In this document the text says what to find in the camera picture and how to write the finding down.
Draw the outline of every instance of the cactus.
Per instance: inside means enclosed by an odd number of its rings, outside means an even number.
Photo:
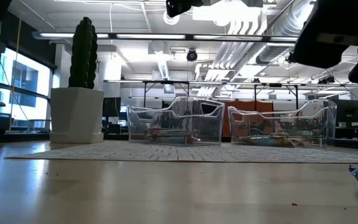
[[[92,21],[84,17],[75,29],[68,87],[93,88],[96,70],[97,36]]]
[[[89,56],[89,67],[88,67],[88,79],[87,87],[93,89],[94,83],[93,80],[96,78],[96,60],[98,59],[98,36],[96,35],[94,26],[92,25],[92,46],[91,46],[91,55]]]

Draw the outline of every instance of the clear plastic container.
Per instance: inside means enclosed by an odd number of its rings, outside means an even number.
[[[176,97],[168,108],[127,106],[129,140],[174,146],[220,145],[224,103]]]
[[[335,137],[336,104],[307,101],[296,111],[228,109],[233,143],[260,146],[326,147]]]

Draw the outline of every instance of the table surface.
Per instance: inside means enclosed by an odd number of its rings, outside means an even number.
[[[0,223],[358,223],[347,164],[4,159],[70,146],[0,144]]]

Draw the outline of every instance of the patterned mat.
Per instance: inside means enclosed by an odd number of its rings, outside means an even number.
[[[7,157],[8,159],[90,159],[109,161],[203,161],[358,163],[358,155],[330,149],[222,146],[175,147],[129,141],[105,141],[52,151]]]

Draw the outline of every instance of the white planter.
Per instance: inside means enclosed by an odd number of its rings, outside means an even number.
[[[50,141],[57,143],[103,141],[103,133],[101,133],[103,97],[102,91],[88,88],[52,88]]]

